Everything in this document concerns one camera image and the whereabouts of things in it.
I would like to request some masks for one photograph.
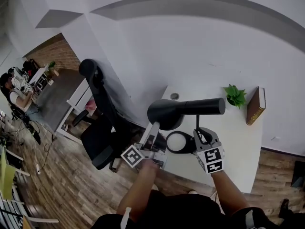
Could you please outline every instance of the wrist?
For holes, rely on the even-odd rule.
[[[224,173],[224,171],[223,171],[223,170],[221,170],[221,171],[217,171],[217,172],[212,173],[212,174],[211,174],[211,177],[214,179],[214,177],[219,177],[219,176],[222,176],[222,175],[223,175],[223,173]]]
[[[157,175],[158,169],[154,168],[154,167],[150,167],[150,166],[145,166],[142,167],[142,169],[140,170],[139,174],[152,174],[152,175]]]

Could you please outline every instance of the person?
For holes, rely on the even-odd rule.
[[[159,166],[143,160],[136,181],[121,200],[116,214],[99,217],[92,229],[202,228],[275,229],[263,210],[250,207],[224,171],[212,173],[221,210],[209,197],[181,194],[166,197],[151,190]]]
[[[279,218],[284,219],[281,224],[282,229],[290,229],[290,228],[304,228],[305,224],[305,214],[304,213],[294,213],[289,209],[289,200],[284,199],[281,205]]]
[[[0,89],[7,101],[11,105],[13,104],[23,110],[29,116],[30,120],[43,123],[43,118],[38,111],[38,107],[31,99],[33,91],[24,94],[19,89],[14,88],[11,80],[10,73],[4,73],[0,77]]]
[[[8,70],[8,73],[11,74],[11,83],[13,84],[13,86],[23,92],[24,87],[26,85],[25,79],[21,79],[18,76],[15,76],[14,68],[10,68]]]

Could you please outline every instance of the chair armrest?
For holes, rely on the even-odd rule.
[[[110,161],[113,159],[113,148],[108,145],[103,151],[100,152],[99,155],[97,155],[93,160],[92,164],[98,169],[103,169],[106,165],[110,163]]]
[[[91,118],[88,118],[87,114],[89,114],[89,112],[88,112],[88,110],[85,109],[78,116],[75,117],[75,119],[72,121],[72,125],[76,126],[82,120],[92,124],[94,122],[94,120]]]

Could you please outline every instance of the shoe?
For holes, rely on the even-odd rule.
[[[190,191],[189,194],[198,194],[196,191]]]
[[[285,219],[287,212],[289,211],[289,199],[284,199],[281,205],[281,210],[279,213],[279,218]]]

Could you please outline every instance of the black shirt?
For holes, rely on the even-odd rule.
[[[101,216],[92,229],[120,228],[123,216]],[[147,208],[137,223],[128,219],[126,229],[277,229],[260,208],[245,208],[231,217],[221,213],[217,203],[202,195],[182,194],[166,197],[152,191]]]

